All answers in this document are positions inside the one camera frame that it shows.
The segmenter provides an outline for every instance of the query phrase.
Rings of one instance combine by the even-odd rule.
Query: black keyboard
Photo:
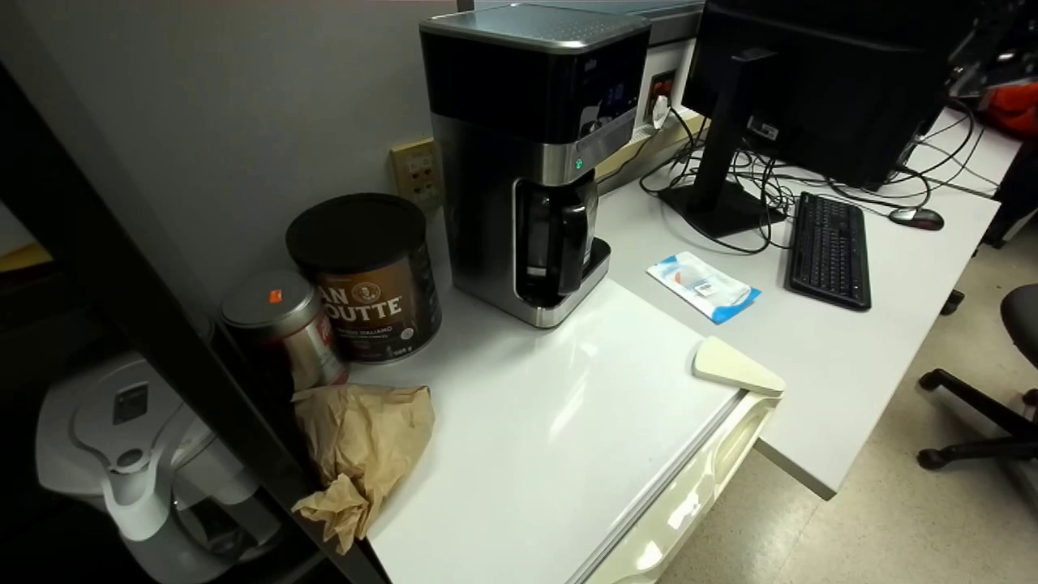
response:
[[[872,292],[861,212],[805,192],[792,217],[786,285],[821,300],[869,311]]]

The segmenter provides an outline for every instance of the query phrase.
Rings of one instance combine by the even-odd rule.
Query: electrical outlet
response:
[[[650,97],[645,97],[645,116],[643,116],[645,124],[656,124],[656,120],[653,120],[653,112],[656,112],[656,97],[674,100],[674,82],[677,82],[677,71],[674,71],[674,68],[653,74],[653,82],[650,82]]]
[[[399,141],[388,148],[394,192],[404,199],[435,199],[440,182],[440,162],[432,138]]]

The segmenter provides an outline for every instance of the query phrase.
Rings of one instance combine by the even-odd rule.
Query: office chair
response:
[[[1038,285],[1017,285],[1003,298],[1003,325],[1012,336],[1012,344],[1038,366]],[[935,469],[945,468],[958,456],[1000,456],[1000,459],[1024,459],[1038,456],[1038,420],[1006,407],[1003,401],[981,397],[970,384],[958,380],[948,369],[930,369],[918,380],[922,390],[936,390],[945,385],[985,418],[993,418],[1006,439],[990,439],[990,441],[966,441],[966,444],[949,444],[949,446],[927,446],[918,449],[918,464]],[[1024,404],[1038,404],[1038,390],[1024,393]]]

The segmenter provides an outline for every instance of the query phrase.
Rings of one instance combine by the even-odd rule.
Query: coffee maker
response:
[[[559,326],[606,274],[592,166],[629,141],[650,22],[490,5],[422,22],[453,285]]]

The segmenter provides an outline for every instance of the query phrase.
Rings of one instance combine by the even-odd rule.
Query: paper bag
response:
[[[427,385],[368,390],[319,385],[291,397],[323,491],[291,508],[323,526],[323,541],[351,552],[380,517],[386,495],[408,475],[432,433]]]

